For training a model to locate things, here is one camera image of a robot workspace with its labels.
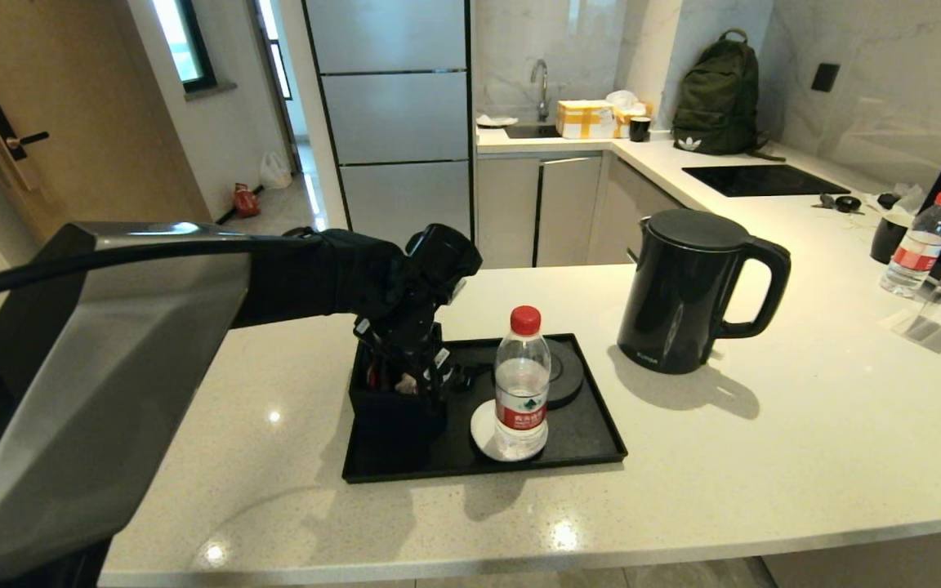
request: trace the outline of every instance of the wall switch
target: wall switch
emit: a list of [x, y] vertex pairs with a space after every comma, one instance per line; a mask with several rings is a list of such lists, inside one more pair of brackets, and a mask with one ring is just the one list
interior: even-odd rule
[[811, 81], [811, 89], [820, 92], [829, 92], [833, 89], [833, 81], [837, 79], [837, 71], [841, 67], [836, 63], [821, 63], [815, 70], [815, 78]]

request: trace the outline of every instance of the water bottle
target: water bottle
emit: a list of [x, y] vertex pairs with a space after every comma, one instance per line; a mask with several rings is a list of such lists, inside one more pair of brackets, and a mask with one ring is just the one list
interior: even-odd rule
[[913, 298], [925, 283], [931, 266], [941, 253], [941, 191], [934, 206], [920, 213], [881, 278], [881, 287], [892, 294]]
[[496, 440], [508, 461], [528, 459], [546, 444], [550, 350], [539, 335], [539, 311], [518, 306], [496, 351]]

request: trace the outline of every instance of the faucet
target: faucet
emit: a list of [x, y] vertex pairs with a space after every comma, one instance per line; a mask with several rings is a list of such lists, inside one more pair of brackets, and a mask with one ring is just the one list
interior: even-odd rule
[[542, 68], [542, 79], [539, 83], [539, 105], [537, 106], [538, 119], [540, 123], [546, 122], [546, 117], [550, 115], [546, 111], [546, 62], [542, 59], [538, 59], [537, 63], [533, 66], [533, 75], [529, 78], [530, 82], [535, 82], [535, 77], [537, 77], [537, 71], [539, 68]]

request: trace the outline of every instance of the window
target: window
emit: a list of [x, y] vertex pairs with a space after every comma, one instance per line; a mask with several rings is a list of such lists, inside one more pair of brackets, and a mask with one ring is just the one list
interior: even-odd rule
[[281, 60], [281, 47], [278, 45], [278, 24], [275, 22], [271, 0], [259, 0], [261, 15], [264, 16], [264, 33], [268, 38], [268, 48], [271, 50], [271, 59], [274, 65], [275, 77], [278, 78], [278, 89], [285, 100], [292, 100], [292, 91], [288, 88], [288, 77], [285, 75], [285, 64]]
[[162, 24], [184, 91], [191, 93], [216, 86], [216, 75], [213, 75], [191, 0], [154, 0], [154, 11]]

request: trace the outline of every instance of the bottle label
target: bottle label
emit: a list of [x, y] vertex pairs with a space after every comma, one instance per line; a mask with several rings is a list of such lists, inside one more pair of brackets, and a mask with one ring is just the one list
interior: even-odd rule
[[518, 431], [537, 428], [546, 418], [546, 392], [533, 397], [515, 397], [500, 391], [497, 394], [496, 418]]
[[910, 270], [926, 272], [930, 271], [931, 266], [938, 260], [940, 252], [941, 242], [927, 244], [907, 234], [907, 237], [904, 237], [903, 242], [899, 244], [899, 249], [895, 250], [892, 261]]

